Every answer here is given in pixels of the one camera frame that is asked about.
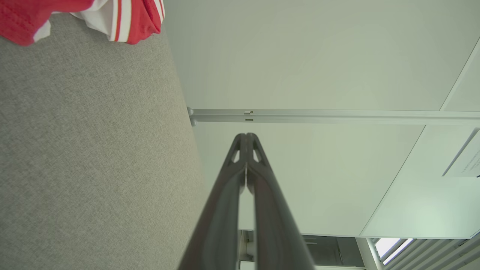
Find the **grey window blinds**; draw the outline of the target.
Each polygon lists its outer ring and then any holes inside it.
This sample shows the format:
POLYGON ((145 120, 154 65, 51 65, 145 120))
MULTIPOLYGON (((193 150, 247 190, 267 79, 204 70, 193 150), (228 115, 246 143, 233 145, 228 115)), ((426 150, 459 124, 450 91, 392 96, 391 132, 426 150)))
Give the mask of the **grey window blinds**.
POLYGON ((384 270, 480 270, 480 232, 470 239, 413 239, 383 261, 384 270))

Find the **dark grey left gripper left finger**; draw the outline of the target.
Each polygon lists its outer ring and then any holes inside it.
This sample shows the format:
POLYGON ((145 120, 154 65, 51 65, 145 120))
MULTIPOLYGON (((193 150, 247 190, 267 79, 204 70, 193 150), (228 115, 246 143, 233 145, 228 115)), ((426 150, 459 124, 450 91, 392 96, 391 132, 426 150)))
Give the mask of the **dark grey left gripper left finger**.
POLYGON ((236 270, 239 197, 245 188, 246 135, 238 134, 194 229, 178 270, 236 270))

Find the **red white jersey shirt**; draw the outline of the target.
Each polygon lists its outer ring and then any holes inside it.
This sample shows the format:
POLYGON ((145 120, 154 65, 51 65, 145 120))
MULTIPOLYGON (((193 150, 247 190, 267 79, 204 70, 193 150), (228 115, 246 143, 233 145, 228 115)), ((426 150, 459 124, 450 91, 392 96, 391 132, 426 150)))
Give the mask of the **red white jersey shirt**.
POLYGON ((166 15, 163 0, 0 0, 0 36, 29 46, 50 35, 50 17, 59 13, 131 45, 159 34, 166 15))

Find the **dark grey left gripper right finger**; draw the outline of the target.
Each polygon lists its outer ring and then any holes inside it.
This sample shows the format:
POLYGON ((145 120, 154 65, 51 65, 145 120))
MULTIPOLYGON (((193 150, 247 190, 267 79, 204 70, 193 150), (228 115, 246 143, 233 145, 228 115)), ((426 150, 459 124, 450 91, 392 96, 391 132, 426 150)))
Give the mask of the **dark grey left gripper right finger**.
POLYGON ((314 270, 259 138, 247 134, 247 187, 254 197, 256 270, 314 270))

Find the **dark grey cabinet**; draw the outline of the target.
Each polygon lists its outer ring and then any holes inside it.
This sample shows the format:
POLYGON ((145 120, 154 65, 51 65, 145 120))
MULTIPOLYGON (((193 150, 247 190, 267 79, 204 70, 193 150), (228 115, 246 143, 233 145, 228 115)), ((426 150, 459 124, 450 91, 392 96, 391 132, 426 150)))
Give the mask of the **dark grey cabinet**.
POLYGON ((357 241, 351 237, 302 236, 316 266, 363 268, 357 241))

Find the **grey double partition post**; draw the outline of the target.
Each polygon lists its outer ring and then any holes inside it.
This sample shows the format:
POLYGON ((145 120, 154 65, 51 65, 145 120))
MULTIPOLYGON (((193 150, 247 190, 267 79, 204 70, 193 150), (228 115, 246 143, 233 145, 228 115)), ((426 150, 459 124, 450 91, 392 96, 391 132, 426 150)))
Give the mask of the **grey double partition post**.
POLYGON ((192 125, 199 122, 368 124, 368 125, 447 125, 480 128, 480 112, 323 110, 323 109, 192 109, 187 108, 192 125))

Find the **white paper wall sign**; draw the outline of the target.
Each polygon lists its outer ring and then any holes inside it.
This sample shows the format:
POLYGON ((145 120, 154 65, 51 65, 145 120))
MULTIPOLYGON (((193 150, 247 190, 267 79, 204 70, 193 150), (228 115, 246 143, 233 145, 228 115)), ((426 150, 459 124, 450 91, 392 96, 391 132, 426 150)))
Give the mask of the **white paper wall sign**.
POLYGON ((473 130, 443 177, 480 177, 480 128, 473 130))

